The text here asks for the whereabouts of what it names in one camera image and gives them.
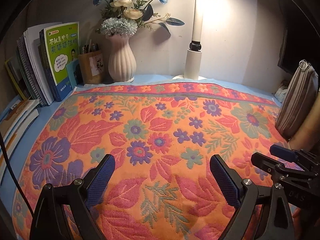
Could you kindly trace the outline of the cardboard box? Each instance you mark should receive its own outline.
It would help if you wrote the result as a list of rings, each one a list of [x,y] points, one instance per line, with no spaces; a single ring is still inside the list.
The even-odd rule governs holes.
[[[292,150],[310,151],[319,142],[319,95],[299,130],[289,141]]]

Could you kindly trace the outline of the grey zip bag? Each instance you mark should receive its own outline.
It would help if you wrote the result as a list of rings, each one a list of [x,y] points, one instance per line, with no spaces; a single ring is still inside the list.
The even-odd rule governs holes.
[[[290,140],[298,131],[318,93],[318,74],[308,61],[301,60],[276,119],[276,130]]]

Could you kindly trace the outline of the flat lying books stack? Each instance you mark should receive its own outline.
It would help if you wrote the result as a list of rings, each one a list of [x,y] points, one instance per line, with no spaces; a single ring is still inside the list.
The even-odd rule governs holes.
[[[3,136],[8,159],[14,153],[29,126],[39,116],[39,111],[37,110],[39,103],[38,99],[16,102],[1,121],[1,135]]]

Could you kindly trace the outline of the black monitor screen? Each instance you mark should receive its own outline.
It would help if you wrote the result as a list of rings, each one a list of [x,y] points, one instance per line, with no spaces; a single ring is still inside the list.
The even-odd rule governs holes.
[[[319,73],[319,35],[292,0],[279,0],[285,22],[278,67],[294,74],[301,60],[310,63]]]

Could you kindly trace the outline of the floral orange table cloth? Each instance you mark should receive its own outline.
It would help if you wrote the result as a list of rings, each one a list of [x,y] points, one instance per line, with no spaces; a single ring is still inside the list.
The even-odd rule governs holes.
[[[257,185],[270,176],[251,155],[286,146],[271,99],[211,83],[95,87],[73,93],[36,139],[12,220],[28,239],[41,188],[70,184],[111,154],[114,174],[93,212],[107,239],[218,239],[234,213],[209,160]]]

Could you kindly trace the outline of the white desk lamp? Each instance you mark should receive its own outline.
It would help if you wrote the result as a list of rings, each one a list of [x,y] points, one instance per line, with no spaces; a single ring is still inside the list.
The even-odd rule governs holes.
[[[205,77],[199,76],[201,66],[201,35],[204,15],[204,0],[195,0],[194,20],[191,43],[187,50],[185,68],[183,75],[173,77],[177,79],[204,80]]]

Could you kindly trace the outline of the upright books stack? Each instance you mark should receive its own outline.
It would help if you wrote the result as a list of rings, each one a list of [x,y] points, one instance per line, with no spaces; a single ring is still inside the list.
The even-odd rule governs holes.
[[[30,96],[41,106],[49,106],[54,97],[47,82],[41,61],[40,31],[60,22],[45,23],[27,28],[17,39],[16,59]]]

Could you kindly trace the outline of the small blue card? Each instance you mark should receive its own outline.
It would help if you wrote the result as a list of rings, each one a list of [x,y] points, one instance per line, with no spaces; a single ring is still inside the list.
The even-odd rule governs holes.
[[[84,83],[78,59],[67,64],[66,68],[72,89]]]

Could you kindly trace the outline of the brown pen holder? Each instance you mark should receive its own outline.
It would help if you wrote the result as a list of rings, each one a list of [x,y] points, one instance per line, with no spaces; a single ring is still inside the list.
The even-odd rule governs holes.
[[[84,84],[100,84],[105,78],[105,65],[101,50],[78,56]]]

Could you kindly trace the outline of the white ribbed vase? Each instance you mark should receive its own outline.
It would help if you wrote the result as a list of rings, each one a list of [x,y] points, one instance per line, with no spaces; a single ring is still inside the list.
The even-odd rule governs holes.
[[[105,35],[111,42],[108,59],[108,72],[114,82],[132,82],[136,73],[136,59],[129,44],[129,36],[114,34]]]

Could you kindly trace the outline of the green cover book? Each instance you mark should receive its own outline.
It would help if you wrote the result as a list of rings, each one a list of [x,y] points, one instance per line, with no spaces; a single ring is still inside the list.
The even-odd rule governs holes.
[[[72,90],[67,66],[78,59],[79,22],[56,24],[39,32],[43,68],[55,101]]]

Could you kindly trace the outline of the artificial flower bouquet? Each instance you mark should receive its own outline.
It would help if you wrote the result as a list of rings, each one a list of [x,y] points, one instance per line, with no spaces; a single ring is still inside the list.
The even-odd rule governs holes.
[[[184,22],[171,17],[169,13],[161,16],[154,12],[152,2],[155,0],[93,0],[94,6],[104,5],[101,13],[101,25],[96,33],[108,37],[119,35],[132,37],[140,28],[152,29],[153,24],[167,29],[169,25],[183,26]],[[167,4],[168,0],[157,0]]]

